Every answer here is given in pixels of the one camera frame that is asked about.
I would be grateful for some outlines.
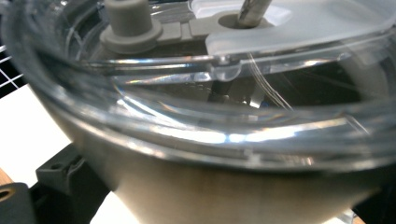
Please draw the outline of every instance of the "clear plastic bowl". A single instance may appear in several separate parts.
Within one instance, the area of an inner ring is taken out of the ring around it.
[[[187,3],[150,10],[162,23],[194,19]],[[16,0],[7,11],[14,63],[142,224],[319,223],[396,176],[388,21],[284,48],[217,54],[218,33],[122,55],[100,43],[101,1]]]

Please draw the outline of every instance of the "white plastic lid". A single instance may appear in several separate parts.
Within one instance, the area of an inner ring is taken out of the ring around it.
[[[213,13],[214,8],[219,9],[218,5],[238,7],[243,1],[225,2],[227,4],[221,0],[210,4],[194,0],[191,7],[202,17]],[[296,49],[382,32],[396,21],[396,1],[273,0],[264,17],[281,18],[276,13],[286,13],[286,20],[274,27],[212,33],[206,39],[209,55]]]

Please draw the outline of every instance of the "black plastic bracket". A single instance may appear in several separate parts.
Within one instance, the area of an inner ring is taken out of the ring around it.
[[[109,193],[72,145],[38,168],[36,175],[38,182],[30,189],[20,183],[0,188],[8,189],[0,198],[0,224],[88,224]]]

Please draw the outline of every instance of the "metal shaft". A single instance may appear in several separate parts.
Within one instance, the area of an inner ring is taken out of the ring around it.
[[[262,21],[265,11],[272,0],[245,0],[238,14],[237,25],[239,27],[256,27]]]

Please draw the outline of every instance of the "food processor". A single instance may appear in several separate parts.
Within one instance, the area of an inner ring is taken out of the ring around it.
[[[396,177],[393,0],[15,0],[13,62],[141,224],[321,223]]]

